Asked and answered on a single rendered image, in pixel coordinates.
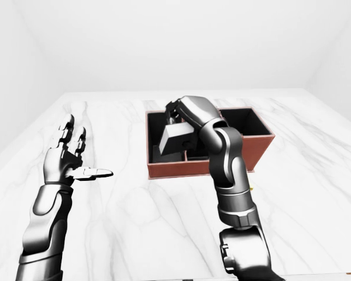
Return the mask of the grey and white book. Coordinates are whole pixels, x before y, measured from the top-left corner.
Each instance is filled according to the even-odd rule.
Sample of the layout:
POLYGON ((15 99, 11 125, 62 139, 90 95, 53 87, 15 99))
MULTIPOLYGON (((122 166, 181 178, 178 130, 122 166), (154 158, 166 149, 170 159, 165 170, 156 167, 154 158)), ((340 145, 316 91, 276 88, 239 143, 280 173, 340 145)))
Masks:
POLYGON ((161 155, 169 155, 197 146, 197 132, 188 122, 166 125, 159 143, 161 155))

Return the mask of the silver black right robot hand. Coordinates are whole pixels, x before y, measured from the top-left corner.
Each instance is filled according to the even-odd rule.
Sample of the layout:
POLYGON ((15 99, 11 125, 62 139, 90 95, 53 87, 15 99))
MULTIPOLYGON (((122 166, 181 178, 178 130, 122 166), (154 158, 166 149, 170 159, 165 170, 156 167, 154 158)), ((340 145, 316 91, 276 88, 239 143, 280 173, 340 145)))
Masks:
POLYGON ((181 119, 188 122, 196 130, 201 130, 210 121, 218 126, 226 127, 228 123, 221 117, 219 110, 210 100, 199 96, 183 96, 166 105, 168 125, 180 123, 181 119))

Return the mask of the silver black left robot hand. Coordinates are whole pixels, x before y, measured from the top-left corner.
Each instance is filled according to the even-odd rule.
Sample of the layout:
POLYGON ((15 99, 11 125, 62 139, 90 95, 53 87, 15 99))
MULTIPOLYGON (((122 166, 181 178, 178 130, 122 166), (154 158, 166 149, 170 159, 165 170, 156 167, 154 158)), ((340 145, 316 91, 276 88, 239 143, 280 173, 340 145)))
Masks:
POLYGON ((44 182, 71 186, 75 180, 92 181, 113 176, 113 172, 108 169, 83 165, 82 153, 85 150, 86 129, 83 126, 78 128, 75 135, 73 130, 74 116, 67 114, 53 135, 46 153, 43 165, 44 182))

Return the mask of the red-brown desk caddy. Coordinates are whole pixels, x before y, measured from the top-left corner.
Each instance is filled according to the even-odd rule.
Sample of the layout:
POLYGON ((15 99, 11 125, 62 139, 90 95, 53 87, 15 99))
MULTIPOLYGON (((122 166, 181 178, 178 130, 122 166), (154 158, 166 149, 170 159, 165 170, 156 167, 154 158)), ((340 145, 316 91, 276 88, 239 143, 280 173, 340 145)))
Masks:
MULTIPOLYGON (((264 155, 275 134, 252 107, 221 108, 229 126, 243 138, 243 159, 248 172, 264 155)), ((199 176, 209 173, 208 152, 200 142, 194 150, 161 156, 159 143, 166 125, 164 111, 146 112, 147 168, 149 179, 199 176)))

